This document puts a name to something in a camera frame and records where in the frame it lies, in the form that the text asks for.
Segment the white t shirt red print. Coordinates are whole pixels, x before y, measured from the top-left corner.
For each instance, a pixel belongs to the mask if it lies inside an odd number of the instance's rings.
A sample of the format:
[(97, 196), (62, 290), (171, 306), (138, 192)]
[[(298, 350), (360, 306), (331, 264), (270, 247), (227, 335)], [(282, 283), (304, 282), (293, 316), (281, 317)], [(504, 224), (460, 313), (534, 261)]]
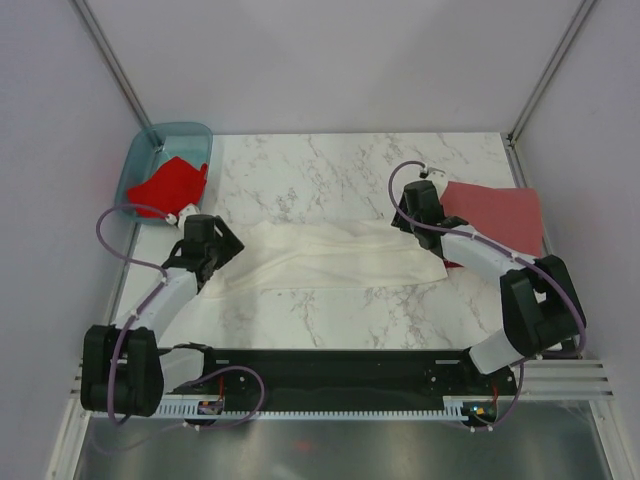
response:
[(444, 261), (383, 220), (236, 225), (243, 251), (216, 272), (203, 295), (245, 291), (384, 288), (447, 278)]

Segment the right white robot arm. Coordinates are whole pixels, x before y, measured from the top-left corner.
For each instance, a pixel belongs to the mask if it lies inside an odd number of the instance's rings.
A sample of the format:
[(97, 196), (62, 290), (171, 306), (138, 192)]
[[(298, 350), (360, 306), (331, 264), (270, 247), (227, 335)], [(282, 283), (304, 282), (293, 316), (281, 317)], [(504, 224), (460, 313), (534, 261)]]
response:
[(582, 336), (585, 320), (561, 259), (524, 255), (480, 234), (459, 217), (447, 217), (436, 186), (428, 180), (407, 184), (394, 207), (393, 226), (413, 234), (423, 249), (472, 270), (499, 290), (502, 328), (464, 354), (457, 377), (465, 391), (481, 393), (493, 383), (494, 372)]

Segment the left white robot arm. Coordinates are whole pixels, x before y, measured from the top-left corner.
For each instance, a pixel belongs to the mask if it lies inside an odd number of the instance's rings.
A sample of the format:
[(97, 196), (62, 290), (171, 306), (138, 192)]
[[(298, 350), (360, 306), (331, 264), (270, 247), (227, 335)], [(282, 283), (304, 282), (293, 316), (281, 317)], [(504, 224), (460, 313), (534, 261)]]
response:
[(117, 426), (132, 416), (152, 416), (163, 395), (182, 385), (208, 393), (219, 382), (205, 346), (161, 349), (158, 340), (244, 245), (219, 216), (183, 214), (179, 223), (181, 239), (162, 264), (150, 266), (158, 274), (156, 285), (116, 322), (94, 325), (84, 336), (81, 404)]

